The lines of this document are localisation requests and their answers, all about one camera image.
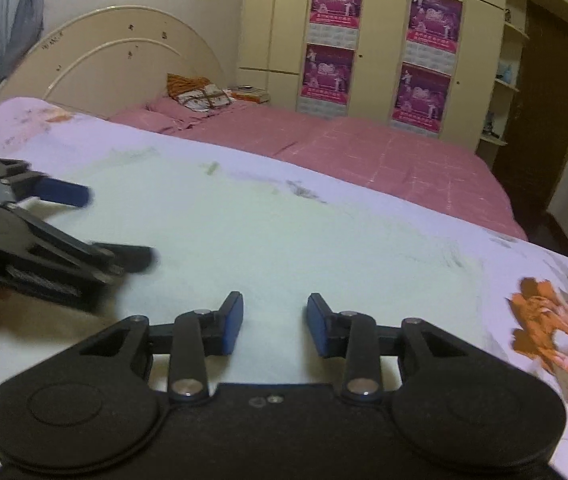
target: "arched headboard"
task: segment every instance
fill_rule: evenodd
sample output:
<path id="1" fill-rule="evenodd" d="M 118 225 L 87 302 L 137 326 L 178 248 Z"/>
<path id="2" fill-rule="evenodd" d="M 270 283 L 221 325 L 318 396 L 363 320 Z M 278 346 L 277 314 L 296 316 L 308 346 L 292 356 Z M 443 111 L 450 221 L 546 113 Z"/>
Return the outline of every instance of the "arched headboard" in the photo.
<path id="1" fill-rule="evenodd" d="M 109 117 L 165 92 L 167 73 L 227 86 L 217 57 L 185 23 L 149 7 L 108 7 L 35 45 L 0 86 L 0 103 L 35 97 Z"/>

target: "purple poster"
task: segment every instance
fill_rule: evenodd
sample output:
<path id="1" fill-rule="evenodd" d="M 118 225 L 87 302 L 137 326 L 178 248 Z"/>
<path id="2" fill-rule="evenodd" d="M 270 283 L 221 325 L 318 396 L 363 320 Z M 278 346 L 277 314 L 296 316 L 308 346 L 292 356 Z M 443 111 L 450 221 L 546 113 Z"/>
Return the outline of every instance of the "purple poster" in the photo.
<path id="1" fill-rule="evenodd" d="M 447 75 L 404 63 L 391 125 L 436 136 L 441 129 L 449 85 Z"/>
<path id="2" fill-rule="evenodd" d="M 362 0 L 312 0 L 308 43 L 355 50 Z"/>
<path id="3" fill-rule="evenodd" d="M 412 0 L 404 61 L 452 75 L 463 5 L 459 0 Z"/>
<path id="4" fill-rule="evenodd" d="M 326 117 L 346 115 L 354 55 L 343 48 L 308 45 L 298 111 Z"/>

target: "blue gripper pad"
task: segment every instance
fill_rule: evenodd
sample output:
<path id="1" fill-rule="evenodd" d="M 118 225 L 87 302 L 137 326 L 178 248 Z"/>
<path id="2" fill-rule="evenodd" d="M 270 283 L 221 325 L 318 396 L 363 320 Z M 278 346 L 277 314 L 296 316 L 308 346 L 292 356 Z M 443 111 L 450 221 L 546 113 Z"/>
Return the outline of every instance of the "blue gripper pad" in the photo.
<path id="1" fill-rule="evenodd" d="M 234 293 L 226 300 L 219 309 L 220 314 L 225 316 L 224 335 L 222 335 L 222 348 L 224 355 L 230 355 L 235 349 L 237 336 L 240 333 L 243 321 L 243 297 L 241 294 Z"/>
<path id="2" fill-rule="evenodd" d="M 41 178 L 35 184 L 32 195 L 47 202 L 74 207 L 86 207 L 91 203 L 91 190 L 88 187 L 49 177 Z"/>
<path id="3" fill-rule="evenodd" d="M 321 308 L 315 301 L 315 298 L 311 296 L 308 298 L 308 304 L 306 306 L 306 324 L 308 325 L 308 330 L 311 332 L 311 336 L 313 336 L 315 348 L 317 348 L 317 353 L 320 357 L 326 357 L 326 355 L 328 355 L 326 322 L 327 318 L 322 314 Z"/>

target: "gray curtain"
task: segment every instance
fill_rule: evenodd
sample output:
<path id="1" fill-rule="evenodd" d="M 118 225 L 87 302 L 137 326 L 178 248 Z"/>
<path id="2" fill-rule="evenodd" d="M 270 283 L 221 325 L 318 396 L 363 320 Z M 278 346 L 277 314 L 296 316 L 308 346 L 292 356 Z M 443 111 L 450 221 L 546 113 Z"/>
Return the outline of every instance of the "gray curtain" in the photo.
<path id="1" fill-rule="evenodd" d="M 44 0 L 20 0 L 11 39 L 0 61 L 0 82 L 11 75 L 24 54 L 38 42 L 44 28 Z"/>

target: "corner shelf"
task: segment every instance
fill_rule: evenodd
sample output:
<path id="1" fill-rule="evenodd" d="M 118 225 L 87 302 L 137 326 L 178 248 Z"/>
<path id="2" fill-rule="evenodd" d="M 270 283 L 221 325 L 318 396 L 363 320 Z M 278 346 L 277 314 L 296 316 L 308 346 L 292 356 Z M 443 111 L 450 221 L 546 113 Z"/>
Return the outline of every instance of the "corner shelf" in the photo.
<path id="1" fill-rule="evenodd" d="M 519 88 L 517 88 L 515 85 L 510 85 L 510 84 L 506 83 L 505 81 L 502 81 L 501 79 L 495 78 L 495 83 L 497 83 L 500 86 L 503 86 L 505 88 L 508 88 L 510 91 L 519 92 Z"/>
<path id="2" fill-rule="evenodd" d="M 508 144 L 507 142 L 505 142 L 501 139 L 497 139 L 497 137 L 491 137 L 491 136 L 483 135 L 483 134 L 481 134 L 480 140 L 484 140 L 485 142 L 495 144 L 496 146 L 505 146 L 505 145 Z"/>
<path id="3" fill-rule="evenodd" d="M 504 22 L 504 30 L 505 31 L 510 31 L 511 33 L 515 34 L 516 36 L 518 36 L 522 41 L 528 41 L 530 38 L 528 36 L 528 34 L 526 34 L 524 31 L 522 31 L 520 28 L 515 27 L 515 25 L 513 25 L 512 23 L 509 22 Z"/>

